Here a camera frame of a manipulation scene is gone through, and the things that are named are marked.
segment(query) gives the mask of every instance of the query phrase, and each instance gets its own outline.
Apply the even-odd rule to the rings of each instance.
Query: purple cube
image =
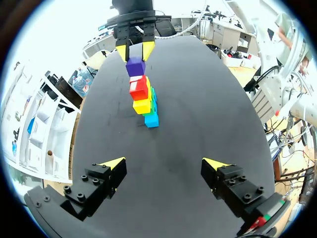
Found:
[[[130,77],[144,75],[145,62],[141,57],[131,57],[125,67],[127,68]]]

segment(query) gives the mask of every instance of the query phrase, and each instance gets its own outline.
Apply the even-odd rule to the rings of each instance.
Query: chair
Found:
[[[89,59],[83,61],[82,64],[87,67],[87,70],[93,78],[95,78],[94,75],[96,75],[97,71],[100,69],[101,65],[109,54],[110,52],[106,50],[98,51]]]

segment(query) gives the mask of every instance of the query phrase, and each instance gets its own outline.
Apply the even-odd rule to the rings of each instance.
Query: white shelf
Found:
[[[58,132],[54,130],[53,128],[51,128],[49,133],[49,139],[47,143],[46,152],[48,150],[51,150],[54,156],[64,161],[65,174],[63,175],[63,178],[68,178],[70,143],[71,143],[71,137],[73,134],[76,117],[77,117],[77,112],[73,111],[69,113],[69,120],[68,120],[69,130],[64,132]]]
[[[19,136],[18,136],[17,142],[16,142],[17,151],[16,151],[16,156],[15,156],[15,162],[19,162],[19,160],[17,161],[16,158],[20,158],[20,150],[21,150],[21,144],[22,144],[21,142],[23,139],[25,139],[25,137],[23,137],[23,133],[26,131],[26,130],[24,131],[24,128],[28,127],[28,125],[32,119],[32,117],[30,118],[30,114],[32,114],[34,112],[34,110],[36,109],[36,102],[39,99],[38,91],[39,91],[41,84],[42,84],[41,82],[42,82],[42,80],[40,80],[39,86],[36,88],[32,97],[30,98],[30,101],[29,101],[25,111],[24,110],[21,111],[21,114],[23,114],[23,111],[24,111],[24,114],[21,116],[20,122],[18,123],[17,128],[16,128],[16,130],[18,130],[18,128],[20,128],[20,131],[19,131]]]
[[[14,167],[15,169],[24,172],[25,174],[31,175],[33,177],[37,177],[40,179],[45,179],[45,180],[50,180],[54,182],[63,182],[63,183],[73,183],[72,180],[69,179],[63,179],[63,178],[55,178],[52,175],[46,175],[46,174],[39,174],[38,172],[31,171],[21,165],[16,164],[15,162],[11,160],[6,160],[7,163],[11,166]]]
[[[51,108],[51,114],[49,115],[49,118],[46,119],[45,124],[47,126],[46,129],[46,133],[45,133],[45,137],[44,137],[44,141],[42,143],[42,173],[46,173],[46,169],[45,169],[45,164],[46,164],[46,154],[47,154],[47,145],[48,145],[48,140],[49,140],[49,135],[50,135],[50,128],[53,122],[53,118],[54,115],[56,113],[58,104],[60,102],[60,97],[58,97],[53,105],[53,107]]]
[[[76,116],[77,113],[81,113],[81,111],[76,108],[67,98],[65,98],[54,87],[54,85],[46,79],[46,77],[43,76],[42,79],[35,79],[35,77],[33,78],[34,81],[22,78],[16,83],[16,86],[12,90],[11,97],[8,99],[6,107],[3,111],[1,136],[5,141],[3,144],[5,160],[10,166],[31,176],[51,181],[72,183],[72,181],[68,179],[69,151]],[[45,106],[42,105],[42,107],[39,107],[39,101],[44,96],[49,97],[47,93],[43,93],[41,91],[41,86],[44,82],[57,94],[57,98],[50,103],[45,101],[47,104],[43,102],[43,105],[45,104]],[[23,114],[25,102],[30,96],[31,98]],[[52,123],[58,109],[58,105],[62,104],[61,100],[65,102],[63,103],[64,106],[70,107],[75,111],[68,114],[69,117],[65,124],[66,129],[67,127],[69,127],[69,129],[64,132],[57,132],[52,129]],[[43,139],[41,143],[30,138],[34,132],[29,134],[27,131],[32,118],[36,118],[43,122],[40,123],[42,124],[43,128],[41,132],[44,135],[44,138],[40,138]],[[14,156],[11,142],[14,140],[13,131],[17,131],[19,128],[19,136],[16,140],[16,155]],[[35,159],[33,161],[31,160],[32,167],[28,166],[28,163],[30,163],[30,143],[40,149],[40,151],[37,151],[35,148],[31,150],[31,155],[33,156],[32,158]],[[59,173],[59,176],[55,176],[53,170],[54,165],[52,165],[51,173],[47,173],[48,171],[46,169],[46,163],[48,162],[48,150],[52,150],[56,154],[56,157],[61,158],[59,161],[59,166],[65,166],[64,170],[60,170],[63,171],[63,174]]]

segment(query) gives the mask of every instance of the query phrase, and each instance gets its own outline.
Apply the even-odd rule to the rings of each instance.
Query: yellow cube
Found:
[[[152,91],[151,91],[151,85],[150,85],[150,81],[149,81],[148,77],[147,77],[147,87],[148,87],[148,90],[149,90],[148,98],[151,101],[152,100]]]
[[[137,114],[145,114],[151,111],[151,101],[149,98],[133,101],[133,108]]]

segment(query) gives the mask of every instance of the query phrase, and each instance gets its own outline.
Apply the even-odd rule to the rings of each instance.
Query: box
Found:
[[[261,65],[260,57],[254,56],[252,54],[244,53],[244,52],[241,52],[241,55],[243,57],[244,56],[248,57],[249,55],[251,56],[250,59],[243,58],[242,63],[241,63],[242,67],[258,69],[259,68],[258,65],[259,64]]]
[[[45,132],[46,124],[42,122],[38,117],[35,117],[30,135],[31,141],[43,143]]]
[[[243,59],[230,58],[221,50],[221,60],[227,67],[240,67]]]

